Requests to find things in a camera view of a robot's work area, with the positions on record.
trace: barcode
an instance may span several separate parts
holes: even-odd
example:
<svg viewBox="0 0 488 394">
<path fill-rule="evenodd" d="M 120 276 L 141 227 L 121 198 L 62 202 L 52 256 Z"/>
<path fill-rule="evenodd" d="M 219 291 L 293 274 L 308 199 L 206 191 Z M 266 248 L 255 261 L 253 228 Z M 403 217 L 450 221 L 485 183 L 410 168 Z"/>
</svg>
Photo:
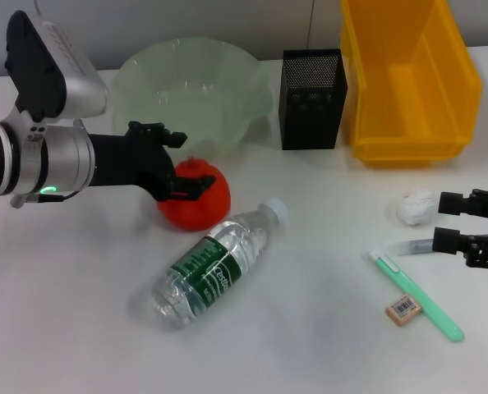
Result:
<svg viewBox="0 0 488 394">
<path fill-rule="evenodd" d="M 410 299 L 406 299 L 405 301 L 403 301 L 401 304 L 399 305 L 395 305 L 394 306 L 394 310 L 398 313 L 398 314 L 402 314 L 405 310 L 407 309 L 413 309 L 415 308 L 416 306 L 414 305 L 414 303 L 412 302 L 412 300 Z"/>
</svg>

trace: green bottle label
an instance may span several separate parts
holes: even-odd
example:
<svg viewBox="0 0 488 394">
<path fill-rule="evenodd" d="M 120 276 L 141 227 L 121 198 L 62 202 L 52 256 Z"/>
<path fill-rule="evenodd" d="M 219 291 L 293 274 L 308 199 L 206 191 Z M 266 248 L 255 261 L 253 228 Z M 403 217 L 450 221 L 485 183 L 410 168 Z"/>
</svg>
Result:
<svg viewBox="0 0 488 394">
<path fill-rule="evenodd" d="M 235 258 L 217 240 L 204 237 L 171 266 L 209 308 L 242 276 Z"/>
</svg>

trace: red tomato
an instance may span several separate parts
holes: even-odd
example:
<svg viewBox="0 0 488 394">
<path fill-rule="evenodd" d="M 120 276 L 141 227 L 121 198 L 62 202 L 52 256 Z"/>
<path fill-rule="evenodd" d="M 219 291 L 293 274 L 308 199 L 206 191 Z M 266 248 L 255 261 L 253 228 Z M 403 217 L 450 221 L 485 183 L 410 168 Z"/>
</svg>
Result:
<svg viewBox="0 0 488 394">
<path fill-rule="evenodd" d="M 200 231 L 220 222 L 229 212 L 231 195 L 226 178 L 205 160 L 190 158 L 175 167 L 177 176 L 199 177 L 213 175 L 214 184 L 197 201 L 170 199 L 158 203 L 162 214 L 176 227 L 186 231 Z"/>
</svg>

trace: green indicator light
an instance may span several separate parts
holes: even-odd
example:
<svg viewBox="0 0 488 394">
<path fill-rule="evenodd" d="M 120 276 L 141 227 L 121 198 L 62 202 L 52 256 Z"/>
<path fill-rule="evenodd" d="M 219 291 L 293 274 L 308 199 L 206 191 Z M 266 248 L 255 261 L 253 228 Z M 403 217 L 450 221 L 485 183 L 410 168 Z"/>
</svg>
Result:
<svg viewBox="0 0 488 394">
<path fill-rule="evenodd" d="M 39 191 L 41 195 L 47 195 L 48 193 L 54 193 L 58 190 L 56 186 L 46 186 L 42 190 Z"/>
</svg>

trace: white tissue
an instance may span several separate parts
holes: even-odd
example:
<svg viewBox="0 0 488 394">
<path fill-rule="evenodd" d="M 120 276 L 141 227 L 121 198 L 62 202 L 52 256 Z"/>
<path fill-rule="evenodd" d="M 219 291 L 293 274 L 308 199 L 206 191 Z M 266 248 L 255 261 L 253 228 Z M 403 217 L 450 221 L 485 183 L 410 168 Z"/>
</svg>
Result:
<svg viewBox="0 0 488 394">
<path fill-rule="evenodd" d="M 430 190 L 414 190 L 407 193 L 398 206 L 398 217 L 408 226 L 428 223 L 435 214 L 437 203 Z"/>
</svg>

